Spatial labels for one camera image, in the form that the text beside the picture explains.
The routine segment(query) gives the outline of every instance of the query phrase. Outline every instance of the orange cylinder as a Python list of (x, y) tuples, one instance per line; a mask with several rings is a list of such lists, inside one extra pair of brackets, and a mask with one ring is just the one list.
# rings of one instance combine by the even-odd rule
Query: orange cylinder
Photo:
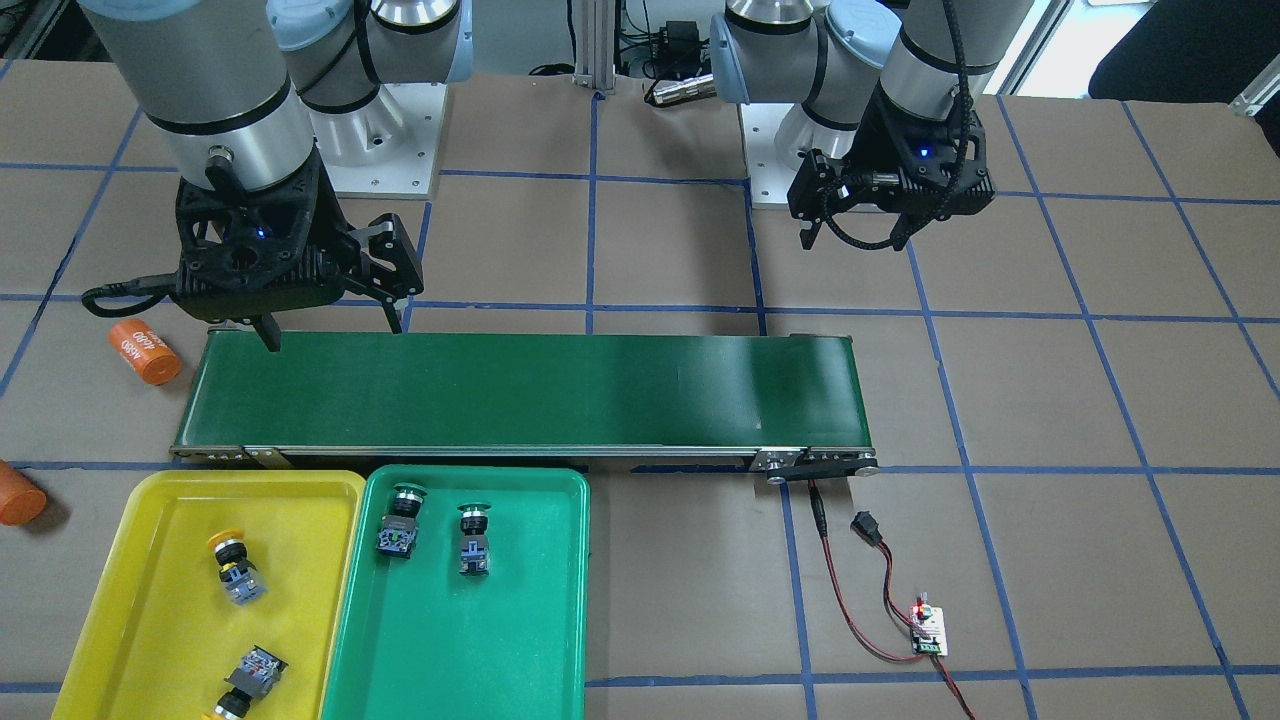
[(20, 525), (45, 509), (45, 493), (0, 460), (0, 525)]
[(106, 337), (111, 347), (129, 361), (133, 372), (150, 384), (164, 384), (182, 372), (182, 360), (150, 325), (137, 318), (120, 320)]

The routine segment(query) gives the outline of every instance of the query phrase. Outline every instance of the grid of blue tape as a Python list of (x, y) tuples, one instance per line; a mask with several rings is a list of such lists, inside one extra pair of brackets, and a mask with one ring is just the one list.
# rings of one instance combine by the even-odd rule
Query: grid of blue tape
[[(13, 61), (6, 61), (0, 65), (0, 79), (8, 73)], [(1037, 720), (1038, 712), (1036, 708), (1034, 696), (1032, 692), (1032, 680), (1038, 679), (1080, 679), (1080, 678), (1128, 678), (1128, 676), (1221, 676), (1226, 680), (1231, 696), (1235, 701), (1236, 710), (1243, 720), (1249, 719), (1248, 708), (1244, 705), (1244, 698), (1240, 694), (1239, 687), (1236, 684), (1236, 678), (1240, 675), (1280, 675), (1280, 665), (1234, 665), (1222, 648), (1221, 639), (1213, 626), (1212, 618), (1210, 616), (1208, 609), (1201, 594), (1199, 587), (1196, 582), (1194, 573), (1192, 571), (1190, 564), (1187, 560), (1185, 552), (1183, 551), (1181, 542), (1178, 537), (1178, 530), (1174, 527), (1172, 518), (1169, 514), (1169, 509), (1165, 503), (1164, 496), (1161, 493), (1160, 486), (1156, 482), (1156, 477), (1164, 474), (1226, 474), (1226, 475), (1266, 475), (1276, 477), (1280, 475), (1280, 468), (1172, 468), (1172, 466), (1153, 466), (1148, 462), (1146, 451), (1142, 446), (1142, 439), (1138, 436), (1137, 427), (1134, 425), (1133, 418), (1129, 414), (1128, 405), (1124, 400), (1124, 395), (1115, 379), (1115, 373), (1111, 369), (1111, 361), (1107, 357), (1106, 350), (1102, 346), (1101, 337), (1097, 332), (1097, 320), (1116, 320), (1116, 322), (1175, 322), (1175, 323), (1229, 323), (1235, 324), (1240, 333), (1243, 334), (1251, 352), (1260, 370), (1263, 373), (1267, 383), (1270, 384), (1272, 392), (1280, 398), (1280, 388), (1277, 388), (1275, 375), (1267, 366), (1266, 361), (1258, 352), (1257, 346), (1249, 333), (1249, 325), (1253, 324), (1280, 324), (1280, 318), (1262, 318), (1262, 316), (1242, 316), (1231, 302), (1225, 286), (1222, 284), (1217, 272), (1215, 270), (1208, 254), (1192, 225), (1187, 213), (1183, 208), (1185, 204), (1224, 204), (1224, 205), (1280, 205), (1280, 200), (1242, 200), (1242, 199), (1216, 199), (1216, 197), (1179, 197), (1172, 186), (1170, 184), (1160, 161), (1156, 159), (1155, 152), (1151, 150), (1149, 143), (1142, 133), (1137, 118), (1134, 118), (1132, 110), (1128, 105), (1124, 105), (1126, 117), (1129, 118), (1133, 131), (1140, 141), (1143, 149), (1146, 150), (1156, 173), (1160, 176), (1167, 195), (1166, 196), (1107, 196), (1107, 195), (1087, 195), (1087, 193), (1055, 193), (1055, 192), (1042, 192), (1036, 182), (1034, 173), (1028, 161), (1027, 154), (1023, 150), (1021, 142), (1019, 140), (1016, 128), (1014, 127), (1012, 119), (1005, 106), (1002, 99), (997, 97), (998, 108), (1004, 122), (1009, 127), (1010, 136), (1014, 141), (1015, 150), (1018, 151), (1019, 160), (1023, 164), (1028, 179), (1032, 186), (1030, 192), (1004, 192), (1007, 196), (1019, 197), (1034, 197), (1041, 208), (1044, 217), (1046, 225), (1053, 238), (1055, 247), (1057, 249), (1059, 256), (1062, 261), (1064, 270), (1066, 272), (1068, 279), (1070, 281), (1071, 288), (1075, 293), (1076, 302), (1079, 305), (1079, 313), (1006, 313), (1006, 311), (956, 311), (956, 310), (933, 310), (928, 302), (928, 295), (924, 287), (924, 279), (920, 273), (919, 263), (915, 258), (914, 249), (908, 249), (911, 273), (915, 279), (916, 292), (920, 300), (920, 309), (836, 309), (836, 307), (773, 307), (764, 302), (763, 284), (760, 279), (759, 260), (756, 258), (755, 247), (755, 231), (751, 223), (751, 197), (750, 187), (746, 181), (735, 178), (691, 178), (691, 179), (672, 179), (672, 178), (652, 178), (652, 177), (627, 177), (627, 176), (602, 176), (598, 173), (598, 151), (599, 151), (599, 110), (598, 105), (604, 100), (603, 95), (594, 95), (591, 97), (591, 142), (590, 142), (590, 172), (586, 174), (576, 173), (521, 173), (521, 172), (488, 172), (488, 170), (465, 170), (465, 169), (444, 169), (442, 174), (444, 176), (477, 176), (477, 177), (511, 177), (511, 178), (556, 178), (556, 179), (580, 179), (590, 183), (589, 192), (589, 218), (588, 218), (588, 263), (586, 263), (586, 297), (582, 304), (538, 304), (538, 302), (449, 302), (449, 301), (424, 301), (415, 300), (404, 310), (402, 320), (406, 328), (412, 323), (412, 314), (415, 307), (472, 307), (472, 309), (495, 309), (495, 310), (564, 310), (564, 311), (581, 311), (585, 313), (585, 331), (588, 333), (594, 332), (594, 313), (595, 311), (641, 311), (641, 313), (655, 313), (655, 311), (676, 311), (676, 313), (735, 313), (735, 314), (754, 314), (758, 318), (759, 333), (768, 334), (767, 316), (771, 314), (831, 314), (831, 315), (891, 315), (891, 316), (918, 316), (925, 323), (928, 331), (929, 342), (934, 354), (934, 360), (938, 365), (938, 380), (942, 386), (943, 398), (947, 405), (947, 413), (951, 420), (952, 433), (955, 434), (956, 446), (960, 451), (960, 465), (928, 465), (928, 466), (891, 466), (884, 468), (886, 473), (947, 473), (947, 474), (963, 474), (969, 488), (970, 500), (973, 502), (974, 512), (978, 519), (978, 525), (982, 533), (983, 544), (987, 552), (987, 559), (991, 565), (992, 579), (996, 585), (997, 597), (1001, 603), (1001, 611), (1005, 619), (1006, 630), (1009, 633), (1010, 646), (1014, 653), (1015, 667), (1012, 670), (970, 670), (970, 671), (955, 671), (952, 675), (960, 682), (982, 682), (982, 680), (1012, 680), (1018, 682), (1021, 691), (1023, 698), (1027, 706), (1027, 714), (1032, 720)], [(93, 213), (97, 209), (102, 195), (106, 192), (106, 187), (115, 173), (175, 173), (175, 168), (169, 167), (147, 167), (147, 165), (122, 165), (120, 160), (128, 146), (129, 138), (133, 135), (134, 128), (141, 118), (141, 110), (136, 111), (131, 119), (124, 137), (116, 147), (110, 164), (108, 165), (91, 165), (91, 164), (45, 164), (45, 163), (0, 163), (0, 169), (31, 169), (31, 170), (91, 170), (102, 172), (102, 181), (99, 184), (97, 192), (93, 200), (90, 202), (84, 217), (76, 232), (74, 238), (67, 249), (61, 261), (54, 272), (54, 277), (49, 284), (49, 288), (44, 295), (33, 293), (0, 293), (0, 301), (35, 301), (38, 302), (35, 315), (19, 346), (10, 360), (8, 368), (3, 377), (0, 377), (0, 396), (8, 389), (18, 365), (20, 364), (27, 347), (31, 343), (32, 337), (38, 329), (40, 320), (45, 313), (45, 309), (50, 302), (70, 302), (77, 301), (74, 295), (60, 295), (55, 293), (54, 290), (58, 282), (61, 279), (63, 273), (67, 270), (68, 263), (72, 255), (76, 252), (84, 231), (88, 228), (93, 219)], [(751, 263), (751, 281), (753, 290), (755, 293), (754, 306), (718, 306), (718, 305), (598, 305), (594, 301), (595, 295), (595, 191), (600, 182), (634, 182), (634, 183), (659, 183), (659, 184), (730, 184), (740, 186), (742, 188), (742, 201), (744, 213), (746, 218), (746, 241), (750, 250), (750, 263)], [(1075, 275), (1071, 270), (1070, 261), (1068, 260), (1066, 252), (1062, 247), (1061, 238), (1057, 234), (1057, 229), (1053, 224), (1053, 218), (1050, 214), (1048, 206), (1044, 202), (1046, 199), (1052, 197), (1070, 197), (1070, 199), (1087, 199), (1087, 200), (1111, 200), (1111, 201), (1147, 201), (1147, 202), (1171, 202), (1178, 209), (1179, 215), (1183, 219), (1187, 231), (1199, 252), (1201, 259), (1204, 263), (1206, 269), (1211, 274), (1219, 292), (1221, 293), (1224, 301), (1226, 302), (1229, 316), (1189, 316), (1189, 315), (1097, 315), (1088, 310), (1088, 305), (1080, 292), (1079, 284), (1075, 281)], [(419, 259), (424, 259), (428, 247), (428, 231), (431, 218), (431, 205), (425, 204), (422, 211), (422, 224), (419, 234)], [(342, 305), (357, 305), (357, 306), (376, 306), (374, 301), (365, 300), (351, 300), (340, 301)], [(1130, 466), (982, 466), (973, 465), (969, 461), (968, 450), (964, 442), (964, 433), (960, 427), (959, 414), (956, 410), (956, 404), (954, 395), (951, 392), (950, 380), (946, 374), (946, 363), (942, 356), (942, 348), (937, 340), (937, 332), (934, 328), (934, 318), (1009, 318), (1009, 319), (1047, 319), (1047, 320), (1079, 320), (1084, 322), (1088, 328), (1091, 337), (1093, 340), (1094, 347), (1098, 354), (1098, 360), (1106, 372), (1107, 380), (1111, 386), (1111, 391), (1115, 395), (1116, 404), (1120, 407), (1120, 413), (1124, 418), (1125, 427), (1129, 432), (1130, 439), (1134, 443), (1139, 459), (1138, 468)], [(40, 461), (40, 462), (13, 462), (19, 469), (40, 469), (40, 470), (59, 470), (59, 469), (97, 469), (97, 470), (133, 470), (133, 471), (155, 471), (174, 466), (177, 460), (170, 462), (99, 462), (99, 461)], [(740, 466), (672, 466), (672, 465), (655, 465), (655, 466), (639, 466), (632, 471), (637, 473), (668, 473), (668, 471), (741, 471), (744, 468)], [(1181, 566), (1183, 574), (1187, 579), (1190, 593), (1196, 601), (1196, 606), (1199, 610), (1201, 619), (1204, 624), (1206, 634), (1216, 651), (1220, 662), (1219, 665), (1174, 665), (1174, 666), (1129, 666), (1129, 667), (1050, 667), (1050, 669), (1037, 669), (1027, 667), (1023, 659), (1021, 643), (1018, 637), (1018, 624), (1014, 616), (1012, 605), (1009, 601), (1009, 594), (1005, 588), (1005, 582), (1002, 573), (1000, 570), (1000, 560), (997, 557), (995, 542), (991, 537), (991, 530), (986, 519), (986, 512), (982, 503), (982, 495), (979, 492), (975, 477), (980, 474), (1138, 474), (1144, 475), (1151, 488), (1153, 500), (1160, 510), (1165, 529), (1169, 534), (1169, 539), (1174, 547), (1178, 556), (1179, 564)], [(787, 538), (787, 559), (788, 569), (791, 577), (791, 591), (792, 602), (795, 611), (796, 623), (796, 637), (800, 651), (800, 673), (799, 674), (769, 674), (769, 675), (753, 675), (753, 676), (731, 676), (731, 675), (694, 675), (694, 676), (658, 676), (658, 675), (643, 675), (643, 676), (620, 676), (620, 678), (604, 678), (588, 682), (588, 687), (595, 688), (611, 688), (611, 687), (682, 687), (682, 685), (801, 685), (805, 693), (805, 706), (806, 717), (815, 720), (818, 717), (818, 707), (815, 698), (815, 687), (820, 684), (856, 684), (856, 683), (920, 683), (920, 682), (941, 682), (932, 674), (922, 673), (847, 673), (847, 674), (832, 674), (832, 673), (814, 673), (812, 667), (812, 660), (809, 653), (809, 638), (806, 619), (804, 611), (804, 596), (801, 592), (800, 580), (800, 568), (799, 557), (796, 551), (795, 539), (795, 527), (791, 515), (791, 497), (790, 491), (786, 486), (780, 488), (782, 496), (782, 523), (783, 532)], [(0, 683), (0, 694), (5, 693), (56, 693), (59, 692), (60, 683)]]

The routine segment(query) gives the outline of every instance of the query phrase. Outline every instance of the yellow tray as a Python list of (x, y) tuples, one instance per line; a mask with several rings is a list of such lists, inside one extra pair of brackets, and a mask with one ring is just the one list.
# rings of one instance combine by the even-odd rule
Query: yellow tray
[[(320, 716), (365, 480), (164, 471), (129, 496), (54, 720), (200, 720), (255, 644), (289, 664), (252, 720)], [(205, 547), (243, 528), (266, 594), (233, 605)]]

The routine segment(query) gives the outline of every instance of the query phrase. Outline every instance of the metal base plate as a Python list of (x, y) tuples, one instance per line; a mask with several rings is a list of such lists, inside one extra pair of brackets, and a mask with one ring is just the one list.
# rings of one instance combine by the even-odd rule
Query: metal base plate
[(387, 90), (410, 118), (413, 137), (402, 152), (384, 163), (351, 168), (326, 160), (325, 169), (338, 197), (429, 200), (433, 195), (448, 86), (388, 85)]
[(787, 208), (787, 188), (791, 187), (796, 172), (778, 158), (773, 137), (778, 135), (778, 126), (790, 109), (790, 102), (739, 105), (746, 170), (751, 176), (751, 208), (756, 210)]

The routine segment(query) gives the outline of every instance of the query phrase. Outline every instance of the conveyor belt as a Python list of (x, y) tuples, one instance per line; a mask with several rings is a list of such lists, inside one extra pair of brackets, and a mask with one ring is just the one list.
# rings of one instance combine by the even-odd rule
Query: conveyor belt
[(870, 452), (849, 338), (210, 334), (179, 456)]

